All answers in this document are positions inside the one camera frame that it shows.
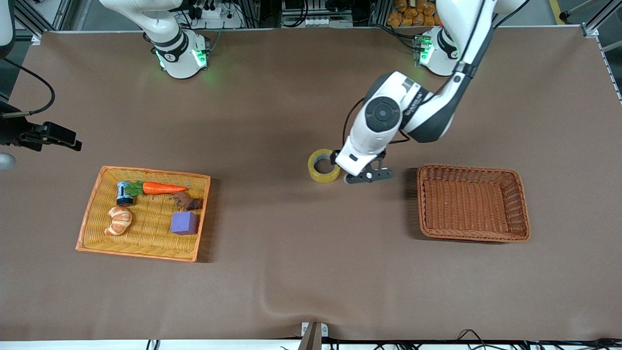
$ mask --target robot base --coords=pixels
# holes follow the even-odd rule
[[[441,49],[439,37],[442,35],[442,30],[442,27],[433,27],[421,34],[430,37],[430,43],[424,48],[425,50],[415,51],[415,61],[436,75],[448,77],[453,73],[453,68],[458,62],[458,51],[455,51],[455,57],[448,57],[447,53]]]
[[[188,36],[188,47],[179,55],[176,62],[169,62],[164,57],[161,57],[160,54],[157,54],[162,70],[177,79],[190,78],[197,74],[198,71],[207,69],[210,55],[209,39],[189,29],[184,29],[183,31]]]

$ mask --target small can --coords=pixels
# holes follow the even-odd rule
[[[129,207],[134,204],[134,198],[125,193],[125,187],[129,185],[129,181],[117,182],[117,206]]]

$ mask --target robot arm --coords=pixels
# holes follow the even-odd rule
[[[14,6],[14,0],[0,0],[0,60],[9,54],[15,42]]]
[[[209,41],[190,29],[182,30],[168,10],[182,5],[182,0],[100,0],[145,31],[160,65],[173,78],[192,77],[207,66]]]
[[[505,11],[524,2],[507,1],[512,6],[506,5]],[[454,38],[461,58],[437,93],[427,91],[399,72],[383,75],[372,84],[350,135],[335,158],[350,177],[360,177],[364,169],[378,173],[379,169],[370,169],[369,164],[384,156],[386,146],[400,129],[420,143],[436,141],[447,132],[490,44],[495,5],[497,0],[437,0],[439,16]],[[367,171],[363,180],[371,182],[375,177],[371,173]]]

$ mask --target empty basket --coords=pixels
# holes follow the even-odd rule
[[[516,171],[425,164],[417,173],[417,200],[428,237],[525,242],[531,235]]]
[[[132,213],[132,224],[119,236],[106,235],[104,229],[111,222],[108,211],[116,207],[118,181],[150,181],[186,187],[190,197],[203,199],[203,207],[192,211],[199,215],[198,234],[172,233],[170,221],[177,211],[174,201],[169,199],[168,194],[155,194],[136,196],[134,205],[128,207]],[[88,200],[76,249],[132,257],[197,261],[209,190],[210,177],[206,175],[104,166]]]

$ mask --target table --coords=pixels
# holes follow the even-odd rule
[[[45,34],[24,65],[56,89],[31,120],[83,151],[3,149],[0,334],[12,339],[279,338],[301,321],[342,339],[594,339],[622,333],[622,107],[598,44],[578,27],[499,29],[447,135],[392,145],[392,181],[310,180],[347,111],[399,70],[431,90],[376,29],[227,32],[210,68],[159,71],[140,34]],[[20,74],[11,103],[42,105]],[[412,168],[517,170],[526,244],[429,240]],[[208,263],[74,251],[102,165],[217,179]]]

